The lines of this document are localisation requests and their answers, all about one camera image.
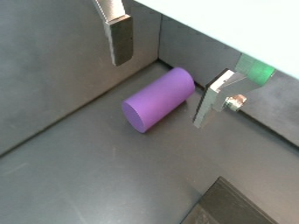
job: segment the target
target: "green light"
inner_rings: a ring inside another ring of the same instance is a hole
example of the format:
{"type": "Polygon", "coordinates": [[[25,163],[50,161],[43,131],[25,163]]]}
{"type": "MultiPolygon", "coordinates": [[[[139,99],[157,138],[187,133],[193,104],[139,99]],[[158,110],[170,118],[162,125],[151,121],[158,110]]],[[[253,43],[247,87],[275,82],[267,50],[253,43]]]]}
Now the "green light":
{"type": "Polygon", "coordinates": [[[247,75],[247,77],[263,87],[267,80],[271,78],[275,69],[243,53],[237,64],[237,71],[247,75]]]}

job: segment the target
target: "gray floor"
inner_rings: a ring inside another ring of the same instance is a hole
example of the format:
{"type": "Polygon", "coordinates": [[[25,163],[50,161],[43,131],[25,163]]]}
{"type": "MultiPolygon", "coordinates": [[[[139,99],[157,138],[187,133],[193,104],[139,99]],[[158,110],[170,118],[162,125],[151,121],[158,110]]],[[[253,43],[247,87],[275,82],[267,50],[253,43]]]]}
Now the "gray floor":
{"type": "Polygon", "coordinates": [[[2,157],[2,224],[181,223],[222,175],[285,224],[298,223],[299,151],[241,114],[193,126],[197,93],[139,134],[121,102],[169,68],[153,64],[2,157]]]}

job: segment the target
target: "purple foam cylinder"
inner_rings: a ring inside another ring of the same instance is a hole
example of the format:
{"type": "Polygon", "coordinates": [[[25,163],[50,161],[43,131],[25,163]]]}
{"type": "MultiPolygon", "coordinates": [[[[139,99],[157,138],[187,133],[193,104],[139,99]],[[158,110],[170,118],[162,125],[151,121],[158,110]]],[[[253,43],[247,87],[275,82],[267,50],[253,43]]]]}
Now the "purple foam cylinder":
{"type": "Polygon", "coordinates": [[[146,131],[186,101],[195,86],[189,72],[177,67],[122,103],[126,118],[134,128],[146,131]]]}

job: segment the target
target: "metal bracket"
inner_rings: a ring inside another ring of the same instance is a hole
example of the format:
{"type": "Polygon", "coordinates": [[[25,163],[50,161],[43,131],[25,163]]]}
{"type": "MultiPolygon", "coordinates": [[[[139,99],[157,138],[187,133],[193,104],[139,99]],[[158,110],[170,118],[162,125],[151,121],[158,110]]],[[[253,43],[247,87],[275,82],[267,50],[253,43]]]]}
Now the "metal bracket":
{"type": "Polygon", "coordinates": [[[134,56],[134,19],[122,0],[93,0],[103,19],[113,63],[121,66],[134,56]]]}
{"type": "Polygon", "coordinates": [[[206,87],[194,117],[194,125],[203,128],[215,112],[221,112],[226,107],[239,111],[247,100],[242,94],[257,88],[261,86],[243,73],[234,73],[226,69],[206,87]]]}

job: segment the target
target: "bolt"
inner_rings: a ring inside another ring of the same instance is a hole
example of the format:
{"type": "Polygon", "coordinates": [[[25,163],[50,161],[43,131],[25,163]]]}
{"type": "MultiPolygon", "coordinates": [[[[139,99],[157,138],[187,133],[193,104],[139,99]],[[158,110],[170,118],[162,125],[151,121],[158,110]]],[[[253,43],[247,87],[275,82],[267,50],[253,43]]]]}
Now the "bolt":
{"type": "Polygon", "coordinates": [[[229,97],[226,100],[226,106],[233,110],[233,111],[239,111],[241,107],[245,105],[247,100],[247,97],[242,94],[234,95],[229,97]]]}

